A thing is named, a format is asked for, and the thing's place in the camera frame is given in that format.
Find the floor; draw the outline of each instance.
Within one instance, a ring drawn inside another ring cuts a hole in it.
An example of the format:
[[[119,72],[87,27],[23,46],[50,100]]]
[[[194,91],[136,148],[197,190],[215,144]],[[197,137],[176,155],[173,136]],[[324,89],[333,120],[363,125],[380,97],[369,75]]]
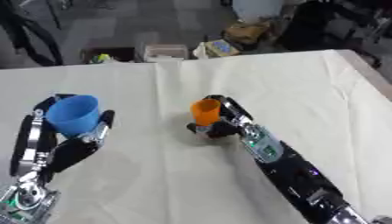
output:
[[[57,39],[67,65],[80,64],[80,51],[86,47],[134,46],[142,51],[146,44],[196,46],[204,35],[219,37],[235,21],[230,8],[217,0],[106,0],[111,10],[96,7],[102,0],[74,1],[74,7],[58,10],[61,31],[43,0],[25,7]],[[36,66],[23,57],[13,60],[5,63],[7,67]]]

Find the orange cup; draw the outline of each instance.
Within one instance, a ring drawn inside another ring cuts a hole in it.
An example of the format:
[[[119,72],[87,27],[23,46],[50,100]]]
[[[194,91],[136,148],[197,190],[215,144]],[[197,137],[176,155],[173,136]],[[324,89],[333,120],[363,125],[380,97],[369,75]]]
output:
[[[214,99],[204,99],[191,106],[193,118],[197,125],[208,126],[221,119],[221,102]]]

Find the black bag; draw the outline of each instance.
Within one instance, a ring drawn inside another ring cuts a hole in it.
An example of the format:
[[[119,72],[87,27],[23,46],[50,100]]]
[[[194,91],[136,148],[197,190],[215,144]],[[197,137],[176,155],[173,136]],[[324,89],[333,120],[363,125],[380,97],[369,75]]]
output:
[[[329,3],[303,3],[277,43],[291,51],[324,49],[325,29],[333,18],[333,6]]]

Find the white tablecloth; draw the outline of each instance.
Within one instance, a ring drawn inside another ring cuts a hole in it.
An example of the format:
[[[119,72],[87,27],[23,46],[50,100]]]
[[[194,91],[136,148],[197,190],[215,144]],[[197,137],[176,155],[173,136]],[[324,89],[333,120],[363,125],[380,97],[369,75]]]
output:
[[[207,142],[186,130],[190,104],[210,94],[236,99],[365,217],[392,216],[392,104],[341,53],[0,75],[4,183],[19,124],[37,102],[54,93],[89,94],[116,111],[104,147],[50,184],[62,192],[51,223],[305,223],[235,138]]]

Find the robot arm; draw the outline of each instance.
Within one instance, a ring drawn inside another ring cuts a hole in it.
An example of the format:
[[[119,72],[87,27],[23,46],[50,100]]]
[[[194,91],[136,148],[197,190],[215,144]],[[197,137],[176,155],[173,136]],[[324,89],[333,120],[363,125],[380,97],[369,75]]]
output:
[[[46,188],[55,173],[79,163],[103,146],[115,112],[102,113],[97,126],[58,144],[57,131],[46,121],[45,113],[57,100],[73,96],[57,94],[38,104],[22,121],[10,175],[17,182],[0,198],[0,223],[45,223],[60,193]]]
[[[369,223],[344,201],[340,190],[313,164],[254,123],[252,116],[237,102],[222,95],[205,99],[219,102],[220,119],[207,126],[190,123],[187,128],[211,138],[237,134],[264,175],[310,223]],[[373,223],[390,224],[392,220],[383,217]]]

